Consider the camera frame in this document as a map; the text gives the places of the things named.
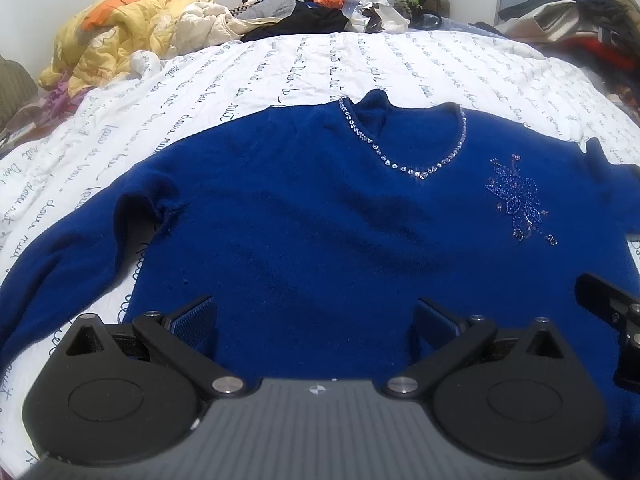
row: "black circular disk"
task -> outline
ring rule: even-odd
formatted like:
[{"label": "black circular disk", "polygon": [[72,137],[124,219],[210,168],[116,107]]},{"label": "black circular disk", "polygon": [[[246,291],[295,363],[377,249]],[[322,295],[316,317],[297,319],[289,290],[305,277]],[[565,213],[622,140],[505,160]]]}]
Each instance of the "black circular disk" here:
[{"label": "black circular disk", "polygon": [[576,460],[597,442],[605,411],[597,390],[561,361],[459,370],[437,387],[434,416],[450,438],[494,461],[537,466]]},{"label": "black circular disk", "polygon": [[190,432],[199,401],[187,379],[160,365],[99,356],[74,356],[39,379],[49,387],[31,396],[25,412],[36,450],[79,465],[116,465],[153,456]]},{"label": "black circular disk", "polygon": [[134,383],[121,379],[97,379],[78,386],[69,396],[76,415],[93,422],[113,422],[131,416],[145,395]]},{"label": "black circular disk", "polygon": [[562,408],[562,398],[546,384],[536,381],[504,381],[489,389],[489,406],[498,415],[517,422],[540,422]]}]

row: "white blanket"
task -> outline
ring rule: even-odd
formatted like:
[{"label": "white blanket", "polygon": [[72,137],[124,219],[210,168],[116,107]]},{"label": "white blanket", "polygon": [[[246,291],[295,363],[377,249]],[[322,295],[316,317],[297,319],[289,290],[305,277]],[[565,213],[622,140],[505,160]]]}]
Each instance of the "white blanket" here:
[{"label": "white blanket", "polygon": [[[397,106],[454,101],[583,149],[598,137],[611,162],[640,164],[640,129],[580,70],[509,40],[444,31],[285,36],[227,43],[164,66],[137,53],[132,67],[140,78],[92,91],[49,137],[0,160],[0,282],[38,234],[135,163],[270,105],[320,104],[345,95],[358,101],[380,88]],[[88,307],[105,323],[122,320],[151,235],[131,237],[119,279]],[[640,266],[640,242],[630,241],[630,248]],[[36,461],[22,402],[71,321],[25,349],[2,378],[0,463],[14,476]]]}]

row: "knit fabric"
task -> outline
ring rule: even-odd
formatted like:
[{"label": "knit fabric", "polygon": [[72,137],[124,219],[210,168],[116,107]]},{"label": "knit fabric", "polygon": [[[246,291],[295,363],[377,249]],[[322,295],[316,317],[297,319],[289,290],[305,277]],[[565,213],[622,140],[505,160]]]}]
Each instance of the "knit fabric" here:
[{"label": "knit fabric", "polygon": [[613,385],[614,333],[574,283],[594,272],[640,293],[625,238],[640,232],[636,172],[596,139],[585,154],[472,110],[437,168],[462,139],[455,105],[405,110],[379,90],[345,104],[351,119],[336,102],[268,108],[183,139],[41,234],[0,288],[0,365],[108,288],[142,215],[160,227],[127,320],[211,294],[211,356],[249,381],[379,382],[428,352],[412,344],[420,296],[505,328],[549,316],[606,397],[597,462],[628,467],[640,397]]}]

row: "rhinestone neckline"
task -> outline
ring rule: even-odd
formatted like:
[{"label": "rhinestone neckline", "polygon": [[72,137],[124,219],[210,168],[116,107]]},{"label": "rhinestone neckline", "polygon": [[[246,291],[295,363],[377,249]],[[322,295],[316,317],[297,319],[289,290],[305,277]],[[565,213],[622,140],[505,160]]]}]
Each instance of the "rhinestone neckline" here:
[{"label": "rhinestone neckline", "polygon": [[350,111],[344,104],[344,98],[340,98],[338,100],[338,104],[340,105],[340,110],[342,110],[342,113],[344,114],[344,117],[347,119],[349,127],[351,128],[353,133],[355,133],[360,140],[362,140],[363,142],[366,142],[372,147],[372,149],[376,152],[376,155],[380,157],[380,160],[383,162],[385,166],[390,167],[392,170],[398,170],[398,171],[401,171],[402,173],[412,175],[416,178],[419,178],[420,180],[424,180],[428,176],[431,176],[432,174],[436,173],[436,171],[440,170],[441,168],[449,164],[454,158],[456,158],[456,156],[458,155],[458,152],[460,151],[460,149],[462,148],[462,145],[465,143],[465,140],[466,140],[466,115],[462,107],[458,105],[460,117],[462,118],[462,133],[460,134],[460,139],[458,140],[458,143],[456,144],[456,147],[453,149],[453,151],[449,153],[449,155],[447,155],[445,158],[443,158],[440,162],[438,162],[434,166],[431,166],[430,168],[427,168],[426,170],[418,170],[417,168],[410,168],[408,166],[405,166],[403,164],[398,164],[397,162],[390,160],[382,152],[382,149],[380,148],[380,146],[377,145],[373,141],[373,139],[371,139],[370,137],[367,137],[359,129],[359,127],[356,126],[356,123],[353,120],[353,117],[351,116]]}]

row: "beaded embroidery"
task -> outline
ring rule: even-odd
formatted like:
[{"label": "beaded embroidery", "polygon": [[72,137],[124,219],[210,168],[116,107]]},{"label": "beaded embroidery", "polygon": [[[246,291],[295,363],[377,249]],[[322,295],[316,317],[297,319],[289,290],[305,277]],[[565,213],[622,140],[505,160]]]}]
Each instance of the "beaded embroidery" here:
[{"label": "beaded embroidery", "polygon": [[431,166],[426,170],[418,170],[418,169],[414,170],[414,168],[408,168],[407,166],[403,166],[402,164],[399,164],[399,163],[396,164],[395,162],[387,158],[386,155],[382,153],[382,149],[377,144],[373,143],[373,139],[371,139],[370,137],[367,137],[359,129],[359,127],[356,126],[356,123],[353,120],[353,117],[351,117],[351,113],[349,112],[349,110],[344,104],[344,98],[340,98],[340,100],[338,101],[338,104],[340,105],[340,110],[342,110],[342,113],[344,114],[345,119],[347,119],[347,122],[349,123],[349,127],[352,129],[353,133],[356,134],[358,138],[363,142],[370,144],[372,149],[376,152],[376,155],[380,157],[380,160],[384,163],[385,166],[389,166],[393,170],[398,170],[398,171],[401,171],[402,173],[413,175],[415,178],[419,178],[420,180],[424,180],[425,178],[432,175],[439,169],[443,168],[446,164],[449,164],[451,161],[453,161],[453,159],[456,158],[456,156],[458,156],[458,152],[460,151],[460,149],[462,149],[462,145],[465,143],[465,140],[466,140],[466,115],[462,107],[459,106],[458,110],[460,112],[460,117],[462,118],[462,132],[460,133],[460,139],[458,140],[456,147],[453,149],[451,153],[449,153],[449,155],[447,155],[445,158],[443,158],[440,162],[438,162],[434,166]]},{"label": "beaded embroidery", "polygon": [[[521,242],[534,232],[542,234],[540,224],[548,212],[540,210],[536,183],[520,175],[517,166],[519,161],[519,155],[511,155],[511,167],[508,168],[500,164],[498,159],[492,158],[491,163],[497,176],[490,178],[485,187],[504,200],[504,204],[498,202],[496,209],[513,217],[513,237]],[[545,235],[545,240],[552,246],[558,244],[553,235]]]}]

